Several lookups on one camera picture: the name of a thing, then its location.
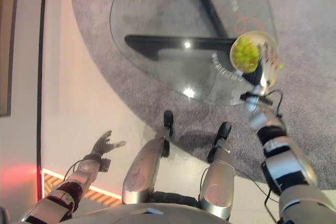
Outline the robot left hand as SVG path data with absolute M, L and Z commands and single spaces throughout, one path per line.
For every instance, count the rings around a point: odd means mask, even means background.
M 120 148 L 122 146 L 126 145 L 126 141 L 119 141 L 116 143 L 109 143 L 110 142 L 110 136 L 112 131 L 106 131 L 103 133 L 99 139 L 94 144 L 91 154 L 96 154 L 102 156 L 105 153 L 110 152 L 113 149 Z

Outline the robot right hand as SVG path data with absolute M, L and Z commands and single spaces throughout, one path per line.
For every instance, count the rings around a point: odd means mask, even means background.
M 259 63 L 261 65 L 260 85 L 268 91 L 275 85 L 278 76 L 279 58 L 277 52 L 271 47 L 262 46 Z

